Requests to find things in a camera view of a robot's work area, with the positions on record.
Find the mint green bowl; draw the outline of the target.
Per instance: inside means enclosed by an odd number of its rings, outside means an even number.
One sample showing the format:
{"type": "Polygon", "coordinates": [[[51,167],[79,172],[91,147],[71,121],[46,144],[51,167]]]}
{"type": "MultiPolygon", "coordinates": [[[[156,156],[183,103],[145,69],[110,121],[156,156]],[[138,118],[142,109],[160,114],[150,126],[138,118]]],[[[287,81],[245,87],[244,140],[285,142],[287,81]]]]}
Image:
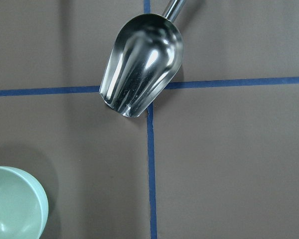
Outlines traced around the mint green bowl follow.
{"type": "Polygon", "coordinates": [[[38,239],[49,212],[40,182],[24,170],[0,166],[0,239],[38,239]]]}

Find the steel metal scoop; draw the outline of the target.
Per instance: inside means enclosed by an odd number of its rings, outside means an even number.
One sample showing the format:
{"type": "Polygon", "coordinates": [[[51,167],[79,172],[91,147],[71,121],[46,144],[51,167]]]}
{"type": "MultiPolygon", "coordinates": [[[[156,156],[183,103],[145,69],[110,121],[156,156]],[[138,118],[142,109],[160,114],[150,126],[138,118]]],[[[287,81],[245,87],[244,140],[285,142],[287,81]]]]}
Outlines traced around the steel metal scoop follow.
{"type": "Polygon", "coordinates": [[[184,46],[174,21],[184,4],[171,0],[162,15],[144,13],[122,27],[99,89],[112,110],[139,117],[176,75],[184,46]]]}

